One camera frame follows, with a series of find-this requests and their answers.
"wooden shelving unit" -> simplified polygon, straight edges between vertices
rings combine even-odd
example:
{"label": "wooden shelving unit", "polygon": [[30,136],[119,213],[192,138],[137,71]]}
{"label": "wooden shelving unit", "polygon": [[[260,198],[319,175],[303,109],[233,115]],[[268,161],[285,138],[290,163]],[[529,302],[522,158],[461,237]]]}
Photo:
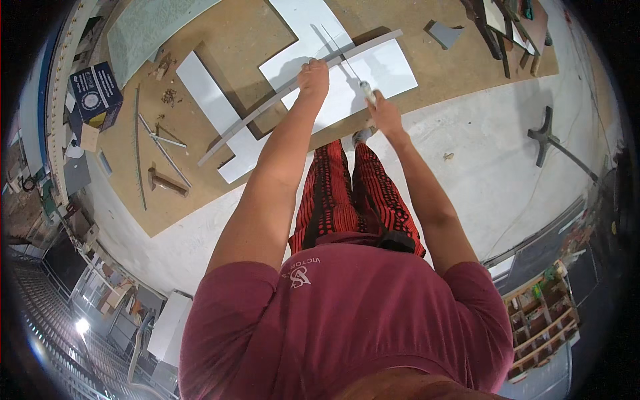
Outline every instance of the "wooden shelving unit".
{"label": "wooden shelving unit", "polygon": [[578,329],[579,317],[562,278],[540,275],[505,295],[515,358],[507,376],[511,382],[546,364]]}

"maroon t-shirt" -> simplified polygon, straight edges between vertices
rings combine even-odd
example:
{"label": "maroon t-shirt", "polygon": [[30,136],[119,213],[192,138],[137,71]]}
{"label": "maroon t-shirt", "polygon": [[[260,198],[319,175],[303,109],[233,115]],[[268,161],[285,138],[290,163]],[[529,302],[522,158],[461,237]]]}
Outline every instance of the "maroon t-shirt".
{"label": "maroon t-shirt", "polygon": [[330,243],[277,273],[236,262],[206,275],[180,352],[183,399],[330,399],[382,369],[412,367],[495,392],[511,327],[485,268],[439,277],[423,259]]}

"red and black patterned shorts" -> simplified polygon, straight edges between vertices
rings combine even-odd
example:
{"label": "red and black patterned shorts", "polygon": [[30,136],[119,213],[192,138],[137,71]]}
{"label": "red and black patterned shorts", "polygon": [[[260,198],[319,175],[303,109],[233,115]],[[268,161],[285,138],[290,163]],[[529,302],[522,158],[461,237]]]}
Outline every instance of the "red and black patterned shorts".
{"label": "red and black patterned shorts", "polygon": [[312,248],[332,232],[375,234],[382,246],[400,247],[424,257],[426,251],[413,218],[378,156],[365,144],[356,146],[353,190],[347,157],[340,140],[318,148],[309,168],[296,230],[289,238],[291,254]]}

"printed logo on shirt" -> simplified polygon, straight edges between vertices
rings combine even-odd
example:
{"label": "printed logo on shirt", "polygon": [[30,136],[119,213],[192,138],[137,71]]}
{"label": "printed logo on shirt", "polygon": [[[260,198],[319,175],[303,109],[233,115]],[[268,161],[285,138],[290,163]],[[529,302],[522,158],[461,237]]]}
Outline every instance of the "printed logo on shirt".
{"label": "printed logo on shirt", "polygon": [[298,261],[293,265],[294,269],[292,269],[289,273],[289,279],[291,279],[291,289],[301,287],[304,284],[311,284],[311,281],[309,280],[309,278],[307,278],[307,267],[305,267],[304,265],[310,264],[312,262],[320,263],[320,259],[316,257],[314,259]]}
{"label": "printed logo on shirt", "polygon": [[291,279],[291,288],[295,289],[304,284],[311,284],[309,282],[309,278],[307,278],[307,267],[298,267],[291,271],[289,274],[289,279]]}

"person's left hand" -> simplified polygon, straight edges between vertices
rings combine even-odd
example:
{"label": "person's left hand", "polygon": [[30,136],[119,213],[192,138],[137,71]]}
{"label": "person's left hand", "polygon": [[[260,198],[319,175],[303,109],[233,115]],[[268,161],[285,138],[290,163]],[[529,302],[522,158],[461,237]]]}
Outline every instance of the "person's left hand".
{"label": "person's left hand", "polygon": [[324,101],[329,92],[329,68],[325,60],[312,58],[302,64],[302,71],[298,74],[300,95]]}

